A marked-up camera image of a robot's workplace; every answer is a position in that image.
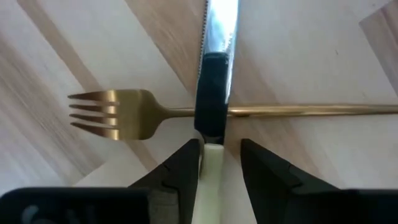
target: light wood surface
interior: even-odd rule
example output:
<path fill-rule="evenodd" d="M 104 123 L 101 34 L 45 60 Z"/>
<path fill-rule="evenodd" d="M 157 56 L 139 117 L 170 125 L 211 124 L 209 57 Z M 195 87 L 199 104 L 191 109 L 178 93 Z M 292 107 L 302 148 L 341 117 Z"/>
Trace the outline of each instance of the light wood surface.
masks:
<path fill-rule="evenodd" d="M 241 1 L 231 105 L 398 103 L 397 3 Z M 68 125 L 72 93 L 145 88 L 192 106 L 203 1 L 2 0 L 0 192 L 127 186 L 195 136 L 192 119 L 147 141 Z M 229 120 L 225 223 L 253 223 L 239 164 L 251 138 L 338 187 L 398 188 L 398 116 Z"/>

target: knife blade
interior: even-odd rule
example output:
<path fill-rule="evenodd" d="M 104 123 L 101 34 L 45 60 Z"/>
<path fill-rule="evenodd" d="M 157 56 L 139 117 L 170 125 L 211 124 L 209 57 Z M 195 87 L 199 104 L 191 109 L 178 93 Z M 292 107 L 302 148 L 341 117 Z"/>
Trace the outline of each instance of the knife blade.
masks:
<path fill-rule="evenodd" d="M 203 136 L 193 223 L 221 221 L 220 183 L 239 0 L 207 0 L 194 127 Z"/>

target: gold fork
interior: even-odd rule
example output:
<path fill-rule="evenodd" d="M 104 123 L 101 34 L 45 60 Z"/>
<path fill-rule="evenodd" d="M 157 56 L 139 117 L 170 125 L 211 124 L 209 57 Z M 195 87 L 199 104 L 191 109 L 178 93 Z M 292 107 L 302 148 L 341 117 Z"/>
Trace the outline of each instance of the gold fork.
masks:
<path fill-rule="evenodd" d="M 70 116 L 101 126 L 71 125 L 113 140 L 149 139 L 165 119 L 191 117 L 193 108 L 165 108 L 147 90 L 106 90 L 68 96 L 95 101 L 95 105 L 70 105 L 71 108 L 98 112 L 98 115 L 73 113 Z M 398 105 L 263 105 L 230 107 L 229 116 L 334 116 L 360 114 L 396 114 Z"/>

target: fork neck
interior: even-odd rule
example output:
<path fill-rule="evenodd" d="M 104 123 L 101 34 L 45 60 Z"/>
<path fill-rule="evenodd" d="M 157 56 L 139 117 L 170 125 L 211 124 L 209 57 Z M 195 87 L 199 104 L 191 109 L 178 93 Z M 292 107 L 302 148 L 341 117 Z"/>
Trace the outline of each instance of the fork neck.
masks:
<path fill-rule="evenodd" d="M 193 108 L 173 108 L 169 109 L 168 118 L 187 118 L 193 117 L 195 115 L 195 110 Z"/>

